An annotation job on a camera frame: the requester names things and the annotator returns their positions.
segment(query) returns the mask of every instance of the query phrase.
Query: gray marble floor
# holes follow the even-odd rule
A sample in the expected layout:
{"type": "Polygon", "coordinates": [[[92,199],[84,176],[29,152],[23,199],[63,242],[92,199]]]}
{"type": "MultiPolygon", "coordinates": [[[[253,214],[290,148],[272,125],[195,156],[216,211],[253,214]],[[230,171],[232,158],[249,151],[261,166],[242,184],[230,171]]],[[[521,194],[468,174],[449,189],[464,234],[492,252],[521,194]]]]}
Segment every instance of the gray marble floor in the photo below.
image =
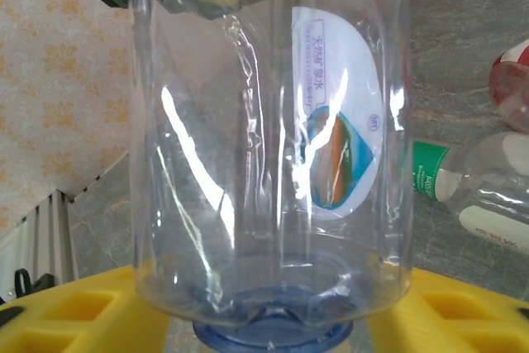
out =
{"type": "MultiPolygon", "coordinates": [[[[529,37],[529,0],[412,0],[416,135],[469,143],[505,130],[488,97],[488,72],[504,50],[529,37]]],[[[416,197],[414,255],[422,268],[529,300],[529,260],[471,236],[440,204],[416,197]]],[[[79,274],[131,261],[128,159],[69,207],[79,274]]],[[[356,352],[371,351],[365,325],[356,352]]],[[[168,351],[196,351],[189,325],[175,322],[168,351]]]]}

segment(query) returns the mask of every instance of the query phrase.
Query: plastic bottle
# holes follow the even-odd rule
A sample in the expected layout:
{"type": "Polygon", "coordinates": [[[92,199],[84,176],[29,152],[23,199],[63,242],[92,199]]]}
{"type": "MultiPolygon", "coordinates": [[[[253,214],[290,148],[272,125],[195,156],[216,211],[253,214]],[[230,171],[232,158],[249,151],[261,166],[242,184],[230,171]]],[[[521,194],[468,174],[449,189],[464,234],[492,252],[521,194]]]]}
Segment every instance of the plastic bottle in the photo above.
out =
{"type": "Polygon", "coordinates": [[[529,39],[494,61],[488,86],[503,120],[529,133],[529,39]]]}
{"type": "Polygon", "coordinates": [[[230,352],[327,351],[396,303],[412,266],[407,0],[131,8],[145,300],[230,352]]]}
{"type": "Polygon", "coordinates": [[[498,133],[468,148],[416,141],[413,185],[476,236],[529,255],[529,136],[498,133]]]}

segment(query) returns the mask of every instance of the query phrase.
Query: bottle label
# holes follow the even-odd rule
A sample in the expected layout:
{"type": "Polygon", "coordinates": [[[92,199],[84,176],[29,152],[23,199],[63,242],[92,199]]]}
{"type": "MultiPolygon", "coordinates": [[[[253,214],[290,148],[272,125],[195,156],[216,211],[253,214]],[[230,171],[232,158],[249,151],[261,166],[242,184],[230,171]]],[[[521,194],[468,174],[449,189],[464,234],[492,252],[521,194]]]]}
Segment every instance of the bottle label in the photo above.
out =
{"type": "Polygon", "coordinates": [[[529,255],[529,225],[478,206],[460,213],[460,222],[476,236],[529,255]]]}
{"type": "Polygon", "coordinates": [[[449,147],[415,141],[413,143],[413,188],[429,198],[436,196],[436,181],[449,147]]]}
{"type": "Polygon", "coordinates": [[[349,215],[379,167],[384,106],[373,55],[347,20],[293,9],[298,197],[315,219],[349,215]]]}

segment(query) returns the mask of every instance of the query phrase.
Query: white bottle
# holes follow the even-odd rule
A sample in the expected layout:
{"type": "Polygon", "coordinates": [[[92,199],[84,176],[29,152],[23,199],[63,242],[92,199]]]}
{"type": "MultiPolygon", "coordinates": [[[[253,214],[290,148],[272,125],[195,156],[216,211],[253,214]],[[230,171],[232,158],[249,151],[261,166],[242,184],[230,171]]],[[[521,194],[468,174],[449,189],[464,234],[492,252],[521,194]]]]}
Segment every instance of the white bottle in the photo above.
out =
{"type": "Polygon", "coordinates": [[[494,134],[469,148],[413,147],[413,187],[476,236],[529,255],[529,136],[494,134]]]}

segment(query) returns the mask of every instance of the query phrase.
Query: bottle neck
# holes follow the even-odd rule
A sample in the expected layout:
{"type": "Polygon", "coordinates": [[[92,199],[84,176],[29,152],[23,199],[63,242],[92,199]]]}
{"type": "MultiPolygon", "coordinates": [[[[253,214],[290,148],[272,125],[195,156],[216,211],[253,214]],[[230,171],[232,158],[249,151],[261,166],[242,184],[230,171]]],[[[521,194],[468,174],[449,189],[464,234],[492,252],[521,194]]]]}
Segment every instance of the bottle neck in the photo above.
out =
{"type": "Polygon", "coordinates": [[[457,189],[461,175],[452,172],[443,163],[451,146],[434,141],[413,143],[413,188],[440,202],[448,200],[457,189]]]}

